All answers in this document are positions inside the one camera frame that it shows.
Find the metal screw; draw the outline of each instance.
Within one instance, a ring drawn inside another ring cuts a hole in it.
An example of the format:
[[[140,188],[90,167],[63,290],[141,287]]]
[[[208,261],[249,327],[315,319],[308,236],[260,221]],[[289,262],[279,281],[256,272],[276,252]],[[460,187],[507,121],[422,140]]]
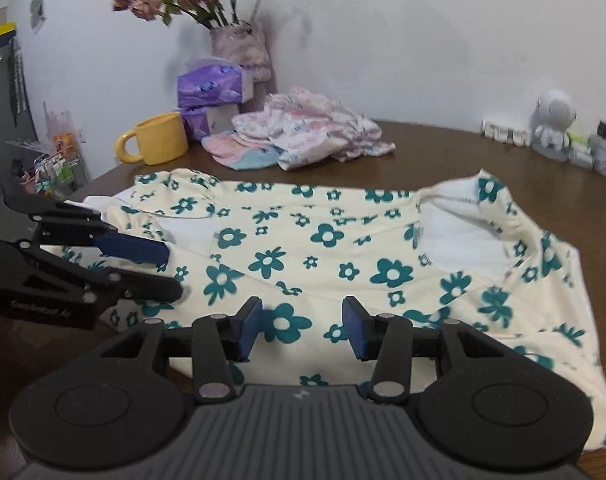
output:
[[[405,393],[405,388],[396,381],[382,381],[374,384],[372,391],[379,397],[399,397]]]
[[[96,300],[98,299],[98,296],[93,292],[86,292],[83,294],[83,303],[96,303]]]
[[[229,393],[229,386],[223,383],[205,383],[198,389],[198,394],[204,399],[223,399]]]

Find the mug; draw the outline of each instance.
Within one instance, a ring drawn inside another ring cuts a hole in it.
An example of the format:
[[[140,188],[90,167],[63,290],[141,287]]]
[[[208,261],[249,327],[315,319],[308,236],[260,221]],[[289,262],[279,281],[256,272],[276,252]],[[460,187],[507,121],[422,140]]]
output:
[[[131,155],[125,149],[130,137],[136,137],[140,155]],[[144,160],[148,166],[169,162],[185,155],[188,150],[187,135],[179,112],[152,117],[137,124],[133,130],[121,135],[114,147],[119,160],[127,164]]]

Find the ribbed gray surface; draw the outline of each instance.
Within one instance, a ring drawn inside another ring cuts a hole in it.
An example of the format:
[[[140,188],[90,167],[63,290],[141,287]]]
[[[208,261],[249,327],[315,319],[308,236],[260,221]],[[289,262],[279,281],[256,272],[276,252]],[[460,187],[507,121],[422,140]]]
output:
[[[144,462],[96,474],[29,466],[19,480],[585,480],[576,468],[487,473],[432,449],[400,408],[354,386],[248,386],[240,399],[196,411],[183,434]]]

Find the mug handle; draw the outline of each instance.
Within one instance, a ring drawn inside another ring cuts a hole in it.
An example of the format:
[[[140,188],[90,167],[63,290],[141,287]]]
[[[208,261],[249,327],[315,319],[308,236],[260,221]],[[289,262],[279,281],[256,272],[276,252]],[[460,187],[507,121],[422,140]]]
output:
[[[126,164],[135,164],[143,160],[143,155],[131,155],[128,153],[128,150],[125,149],[125,143],[135,135],[135,130],[129,130],[126,134],[123,134],[118,138],[116,145],[114,146],[114,154],[116,155],[116,158]]]

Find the floral shirt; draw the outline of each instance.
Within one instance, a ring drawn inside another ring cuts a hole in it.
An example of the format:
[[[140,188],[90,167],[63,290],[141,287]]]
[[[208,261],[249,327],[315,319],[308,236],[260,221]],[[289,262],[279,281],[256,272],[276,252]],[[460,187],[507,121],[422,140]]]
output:
[[[103,213],[122,232],[169,240],[166,265],[100,257],[94,249],[64,248],[63,257],[172,276],[185,286],[174,304],[120,302],[104,315],[119,330],[147,317],[189,326],[262,298],[262,333],[250,361],[230,365],[238,385],[368,381],[374,365],[355,359],[342,326],[348,295],[372,314],[391,312],[416,326],[462,320],[580,387],[595,412],[587,448],[606,447],[606,380],[576,250],[538,228],[499,180],[481,172],[462,202],[500,238],[512,270],[498,282],[467,269],[443,272],[421,243],[421,204],[433,198],[448,199],[439,186],[334,189],[219,182],[192,170],[153,173],[137,177],[128,206]],[[460,202],[452,198],[453,214]],[[209,254],[171,243],[159,216],[216,219]],[[191,373],[188,360],[173,365]]]

